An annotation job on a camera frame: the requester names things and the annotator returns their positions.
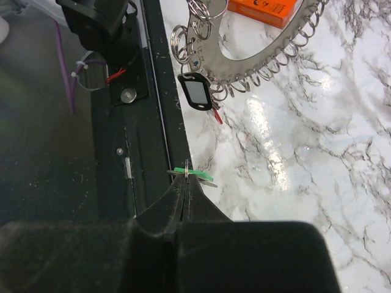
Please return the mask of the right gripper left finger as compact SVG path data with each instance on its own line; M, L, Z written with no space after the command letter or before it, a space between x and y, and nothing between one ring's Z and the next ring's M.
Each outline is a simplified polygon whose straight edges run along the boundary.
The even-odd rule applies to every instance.
M2 292L169 292L185 179L135 219L10 222L1 227Z

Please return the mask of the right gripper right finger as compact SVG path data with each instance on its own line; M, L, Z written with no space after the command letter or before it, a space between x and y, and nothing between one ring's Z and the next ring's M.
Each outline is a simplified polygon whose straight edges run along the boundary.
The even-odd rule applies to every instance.
M174 237L176 292L340 292L321 233L297 221L234 222L186 180Z

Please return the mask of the green tag key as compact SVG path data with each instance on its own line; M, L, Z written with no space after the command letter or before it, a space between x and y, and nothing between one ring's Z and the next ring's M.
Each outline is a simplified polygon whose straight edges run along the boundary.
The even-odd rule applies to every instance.
M168 170L167 173L174 176L184 175L185 178L189 178L190 175L194 175L200 183L213 188L218 187L218 185L214 183L214 178L212 176L203 171L191 169L191 163L188 159L185 160L184 168L175 167L173 170Z

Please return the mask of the metal disc with keyrings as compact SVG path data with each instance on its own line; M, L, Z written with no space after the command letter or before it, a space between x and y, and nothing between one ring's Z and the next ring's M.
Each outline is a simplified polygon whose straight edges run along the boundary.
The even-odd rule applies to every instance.
M303 1L285 29L266 48L242 60L224 56L219 47L219 28L228 9L228 1L188 1L187 26L177 25L170 37L174 58L188 72L204 75L210 82L212 105L217 93L233 96L235 91L249 92L262 80L269 81L281 67L295 58L315 35L327 1Z

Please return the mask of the red tag key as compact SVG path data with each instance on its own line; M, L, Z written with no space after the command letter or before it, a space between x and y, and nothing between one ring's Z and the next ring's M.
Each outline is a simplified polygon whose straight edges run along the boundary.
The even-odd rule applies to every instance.
M213 108L213 114L214 114L214 117L215 117L216 121L217 121L220 125L222 125L224 122L222 121L222 118L221 118L221 116L219 115L219 112L218 112L217 109Z

